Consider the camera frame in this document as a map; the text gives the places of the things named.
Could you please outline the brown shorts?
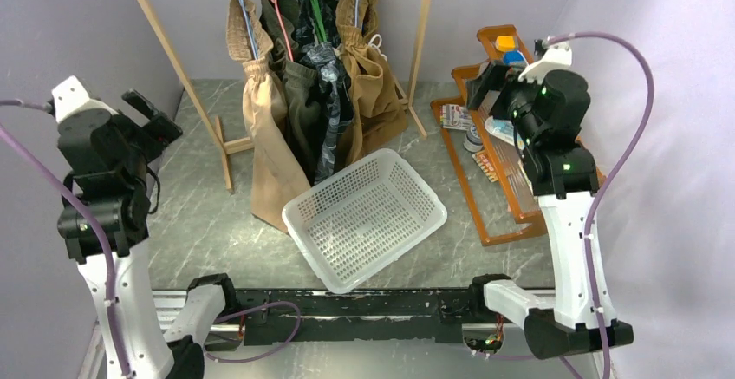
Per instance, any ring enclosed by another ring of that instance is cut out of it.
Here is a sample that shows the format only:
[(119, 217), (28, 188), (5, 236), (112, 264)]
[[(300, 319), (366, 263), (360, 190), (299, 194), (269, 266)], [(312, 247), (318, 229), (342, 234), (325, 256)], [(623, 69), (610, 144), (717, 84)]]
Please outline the brown shorts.
[(354, 119), (338, 143), (337, 159), (348, 166), (387, 144), (407, 129), (407, 114), (395, 91), (396, 81), (376, 43), (377, 0), (360, 1), (362, 28), (353, 25), (354, 0), (339, 0), (336, 27), (340, 60), (350, 79), (348, 95)]

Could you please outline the white plastic laundry basket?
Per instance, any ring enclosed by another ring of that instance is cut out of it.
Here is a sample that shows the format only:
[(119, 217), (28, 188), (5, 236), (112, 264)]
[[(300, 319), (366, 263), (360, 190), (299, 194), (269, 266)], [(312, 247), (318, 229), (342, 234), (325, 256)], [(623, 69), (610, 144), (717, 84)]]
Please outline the white plastic laundry basket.
[(388, 148), (345, 167), (282, 209), (289, 235), (335, 294), (356, 289), (447, 218), (433, 189)]

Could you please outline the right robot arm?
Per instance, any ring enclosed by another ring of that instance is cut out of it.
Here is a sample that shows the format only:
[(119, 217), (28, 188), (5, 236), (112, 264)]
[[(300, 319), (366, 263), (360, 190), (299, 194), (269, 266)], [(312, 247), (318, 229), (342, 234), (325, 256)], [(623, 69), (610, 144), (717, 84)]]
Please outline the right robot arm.
[(477, 108), (490, 92), (490, 115), (511, 122), (522, 139), (522, 166), (543, 215), (550, 241), (555, 296), (540, 297), (507, 276), (492, 275), (467, 300), (479, 322), (495, 315), (517, 324), (540, 360), (629, 345), (634, 328), (612, 305), (596, 238), (592, 205), (601, 184), (592, 153), (577, 139), (590, 96), (586, 80), (553, 69), (527, 82), (518, 66), (491, 62), (467, 85)]

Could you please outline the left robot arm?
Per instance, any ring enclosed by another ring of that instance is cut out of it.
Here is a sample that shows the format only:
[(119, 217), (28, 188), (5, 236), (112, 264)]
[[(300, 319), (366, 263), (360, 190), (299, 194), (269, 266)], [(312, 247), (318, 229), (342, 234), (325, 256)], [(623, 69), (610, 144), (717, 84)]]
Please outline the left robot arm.
[(181, 128), (134, 90), (122, 98), (145, 116), (141, 125), (96, 100), (75, 76), (52, 96), (57, 146), (70, 166), (57, 229), (94, 301), (108, 376), (203, 377), (214, 321), (229, 323), (240, 310), (231, 280), (224, 273), (194, 279), (183, 308), (162, 329), (148, 271), (150, 165)]

